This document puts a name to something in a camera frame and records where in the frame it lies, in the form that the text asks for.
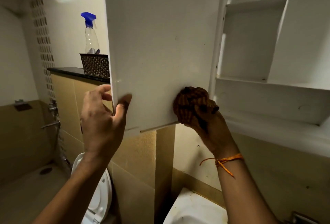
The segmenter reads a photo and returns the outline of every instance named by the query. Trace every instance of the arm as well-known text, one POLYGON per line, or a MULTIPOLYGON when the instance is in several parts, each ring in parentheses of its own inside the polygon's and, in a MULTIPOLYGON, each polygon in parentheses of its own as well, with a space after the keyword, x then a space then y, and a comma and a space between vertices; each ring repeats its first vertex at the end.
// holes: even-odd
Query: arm
MULTIPOLYGON (((219 112, 216 114, 203 112, 198 106, 195 106, 195 111, 207 122, 208 133, 200 128, 195 117, 189 127, 197 132, 215 159, 228 158, 240 152, 225 119, 219 112)), ((245 162, 237 159, 226 162, 224 165, 235 176, 233 178, 222 167, 218 167, 229 222, 231 224, 277 224, 274 214, 259 192, 245 162)))
POLYGON ((84 158, 33 224, 81 223, 102 174, 122 142, 132 98, 124 96, 113 116, 102 103, 102 99, 112 100, 106 93, 109 90, 110 85, 101 85, 85 94, 81 112, 84 158))

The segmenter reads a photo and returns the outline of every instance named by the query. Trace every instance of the plastic bottle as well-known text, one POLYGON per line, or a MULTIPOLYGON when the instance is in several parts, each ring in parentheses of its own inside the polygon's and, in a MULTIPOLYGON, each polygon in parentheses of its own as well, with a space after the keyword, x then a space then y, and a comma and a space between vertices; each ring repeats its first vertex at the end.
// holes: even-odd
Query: plastic bottle
POLYGON ((86 24, 86 54, 100 54, 99 49, 99 42, 97 40, 97 36, 95 33, 95 30, 93 28, 93 20, 96 19, 96 15, 84 12, 81 13, 81 16, 85 18, 85 24, 86 24))

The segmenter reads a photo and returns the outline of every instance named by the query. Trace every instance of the wicker basket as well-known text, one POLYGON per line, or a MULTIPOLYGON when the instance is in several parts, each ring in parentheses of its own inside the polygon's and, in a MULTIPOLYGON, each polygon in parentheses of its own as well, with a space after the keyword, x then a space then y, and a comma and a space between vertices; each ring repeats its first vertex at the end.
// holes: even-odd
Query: wicker basket
POLYGON ((110 77, 108 55, 80 54, 85 74, 110 77))

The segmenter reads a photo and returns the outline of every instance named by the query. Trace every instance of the white toilet lid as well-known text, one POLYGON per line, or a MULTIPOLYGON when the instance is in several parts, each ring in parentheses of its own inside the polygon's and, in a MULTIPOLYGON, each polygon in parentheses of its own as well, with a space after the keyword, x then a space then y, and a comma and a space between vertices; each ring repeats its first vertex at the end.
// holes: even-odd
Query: white toilet lid
MULTIPOLYGON (((84 153, 81 153, 77 156, 75 162, 72 166, 71 174, 76 170, 77 165, 80 163, 84 156, 84 153)), ((85 213, 85 216, 82 220, 83 224, 91 223, 100 223, 107 216, 109 207, 111 205, 112 199, 112 187, 111 179, 109 176, 108 169, 103 173, 99 184, 96 187, 96 190, 93 194, 92 200, 89 203, 88 209, 85 213)))

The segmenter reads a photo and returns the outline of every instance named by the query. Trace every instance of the brown cloth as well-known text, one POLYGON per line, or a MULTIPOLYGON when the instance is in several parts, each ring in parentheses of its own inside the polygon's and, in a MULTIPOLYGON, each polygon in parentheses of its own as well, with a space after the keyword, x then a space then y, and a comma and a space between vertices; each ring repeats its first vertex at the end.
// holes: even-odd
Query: brown cloth
POLYGON ((173 110, 182 124, 190 124, 192 117, 195 116, 200 127, 207 132, 207 123, 195 112, 195 105, 198 105, 203 112, 208 108, 215 114, 219 107, 213 100, 210 100, 208 92, 203 88, 185 87, 180 91, 173 103, 173 110))

